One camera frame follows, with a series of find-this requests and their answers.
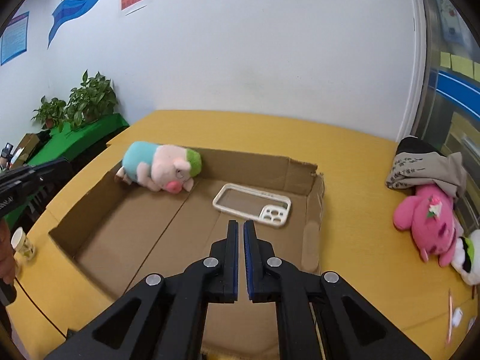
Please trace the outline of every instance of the grey cloth bag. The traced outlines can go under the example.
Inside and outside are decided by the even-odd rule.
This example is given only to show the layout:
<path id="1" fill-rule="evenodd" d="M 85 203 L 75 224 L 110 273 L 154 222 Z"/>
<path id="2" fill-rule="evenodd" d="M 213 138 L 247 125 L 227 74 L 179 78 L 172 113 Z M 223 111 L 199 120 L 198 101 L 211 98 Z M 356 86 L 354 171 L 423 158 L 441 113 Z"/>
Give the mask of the grey cloth bag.
<path id="1" fill-rule="evenodd" d="M 457 200 L 467 187 L 467 172 L 462 166 L 462 153 L 453 153 L 447 157 L 436 152 L 399 153 L 394 157 L 385 184 L 393 190 L 436 184 L 448 196 Z"/>

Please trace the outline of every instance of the green leaves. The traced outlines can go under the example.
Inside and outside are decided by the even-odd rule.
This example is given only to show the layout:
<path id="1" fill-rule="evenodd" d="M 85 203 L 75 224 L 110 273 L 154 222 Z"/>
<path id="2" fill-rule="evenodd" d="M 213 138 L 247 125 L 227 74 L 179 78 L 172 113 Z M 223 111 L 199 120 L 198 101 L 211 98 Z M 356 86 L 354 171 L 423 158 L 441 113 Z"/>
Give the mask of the green leaves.
<path id="1" fill-rule="evenodd" d="M 80 88 L 73 88 L 70 100 L 65 109 L 66 121 L 72 130 L 85 123 L 95 122 L 103 115 L 111 115 L 118 104 L 117 96 L 111 87 L 111 80 L 97 72 L 94 77 L 88 76 L 86 70 L 82 76 Z"/>
<path id="2" fill-rule="evenodd" d="M 34 109 L 34 112 L 37 114 L 34 115 L 31 120 L 39 122 L 42 128 L 47 128 L 47 119 L 52 119 L 53 125 L 59 126 L 65 119 L 65 106 L 67 103 L 64 102 L 64 100 L 59 100 L 57 97 L 52 98 L 51 101 L 47 101 L 45 96 L 40 99 L 40 103 L 42 105 L 40 108 Z"/>

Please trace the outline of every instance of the glass door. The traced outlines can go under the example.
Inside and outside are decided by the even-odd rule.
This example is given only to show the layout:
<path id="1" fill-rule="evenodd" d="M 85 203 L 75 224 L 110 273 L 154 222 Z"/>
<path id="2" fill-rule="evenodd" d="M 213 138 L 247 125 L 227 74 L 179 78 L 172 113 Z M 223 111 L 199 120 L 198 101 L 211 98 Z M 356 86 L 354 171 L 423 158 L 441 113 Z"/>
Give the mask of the glass door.
<path id="1" fill-rule="evenodd" d="M 424 0 L 427 61 L 412 133 L 443 154 L 461 152 L 466 193 L 455 211 L 469 234 L 480 228 L 480 47 L 450 0 Z"/>

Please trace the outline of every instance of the cardboard box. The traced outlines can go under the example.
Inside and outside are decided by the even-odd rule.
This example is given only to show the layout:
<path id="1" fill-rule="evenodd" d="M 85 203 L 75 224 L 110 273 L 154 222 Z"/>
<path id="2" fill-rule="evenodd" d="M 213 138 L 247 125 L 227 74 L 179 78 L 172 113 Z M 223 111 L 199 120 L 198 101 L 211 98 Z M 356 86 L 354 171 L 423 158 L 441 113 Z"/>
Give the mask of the cardboard box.
<path id="1" fill-rule="evenodd" d="M 25 134 L 17 148 L 13 152 L 10 169 L 21 167 L 27 162 L 28 157 L 33 152 L 35 147 L 40 143 L 36 134 Z"/>
<path id="2" fill-rule="evenodd" d="M 231 182 L 291 199 L 286 224 L 281 228 L 256 224 L 257 235 L 272 243 L 278 257 L 298 268 L 309 261 L 309 269 L 318 271 L 318 264 L 311 262 L 318 261 L 324 185 L 316 165 L 287 157 L 195 150 L 203 165 L 190 193 L 154 193 L 136 184 L 117 184 L 117 164 L 73 206 L 50 236 L 79 269 L 116 299 L 152 272 L 176 275 L 206 257 L 212 243 L 226 236 L 230 219 L 242 226 L 242 219 L 212 206 L 220 188 Z M 251 359 L 277 358 L 275 304 L 248 300 L 242 231 L 240 237 L 238 302 L 209 305 L 202 347 Z M 312 243 L 314 247 L 303 246 Z"/>

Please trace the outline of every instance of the black device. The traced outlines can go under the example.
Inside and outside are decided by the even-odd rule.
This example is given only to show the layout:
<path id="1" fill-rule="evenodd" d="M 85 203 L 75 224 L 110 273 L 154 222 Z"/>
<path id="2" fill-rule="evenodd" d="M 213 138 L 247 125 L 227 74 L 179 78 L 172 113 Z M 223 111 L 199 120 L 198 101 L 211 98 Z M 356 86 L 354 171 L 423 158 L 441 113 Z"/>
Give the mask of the black device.
<path id="1" fill-rule="evenodd" d="M 5 147 L 2 149 L 0 156 L 7 160 L 5 169 L 8 169 L 10 166 L 11 158 L 13 157 L 11 151 L 14 149 L 14 146 L 11 143 L 7 143 Z"/>
<path id="2" fill-rule="evenodd" d="M 148 275 L 46 360 L 197 360 L 208 303 L 237 300 L 238 233 L 229 221 L 209 257 L 176 276 Z M 335 272 L 308 274 L 275 257 L 253 221 L 243 240 L 249 298 L 275 302 L 282 360 L 429 359 Z"/>
<path id="3" fill-rule="evenodd" d="M 72 176 L 70 163 L 59 158 L 42 165 L 24 165 L 0 175 L 0 218 L 24 204 L 28 197 L 50 183 L 68 180 Z M 0 302 L 8 306 L 15 301 L 14 286 L 0 279 Z"/>

